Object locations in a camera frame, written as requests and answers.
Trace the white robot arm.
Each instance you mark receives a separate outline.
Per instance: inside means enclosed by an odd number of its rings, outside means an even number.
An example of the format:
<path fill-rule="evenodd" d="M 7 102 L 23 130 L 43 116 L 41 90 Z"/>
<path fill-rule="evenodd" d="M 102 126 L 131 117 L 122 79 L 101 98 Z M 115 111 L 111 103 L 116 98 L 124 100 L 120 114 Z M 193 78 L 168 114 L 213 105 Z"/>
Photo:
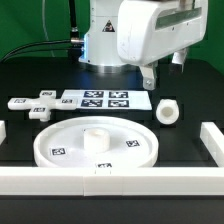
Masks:
<path fill-rule="evenodd" d="M 208 0 L 90 0 L 90 28 L 80 61 L 101 73 L 138 67 L 156 88 L 157 62 L 183 65 L 206 32 Z"/>

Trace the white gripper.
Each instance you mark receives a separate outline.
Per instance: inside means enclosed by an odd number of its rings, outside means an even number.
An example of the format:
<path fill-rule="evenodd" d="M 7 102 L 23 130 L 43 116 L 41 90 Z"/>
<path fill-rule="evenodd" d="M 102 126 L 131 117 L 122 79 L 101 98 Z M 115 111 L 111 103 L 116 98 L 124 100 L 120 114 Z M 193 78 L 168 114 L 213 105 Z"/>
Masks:
<path fill-rule="evenodd" d="M 181 74 L 187 47 L 205 35 L 207 14 L 208 0 L 187 2 L 184 9 L 180 0 L 124 0 L 118 12 L 118 55 L 127 64 L 140 66 L 143 88 L 152 91 L 158 65 L 154 61 L 175 52 L 170 73 Z"/>

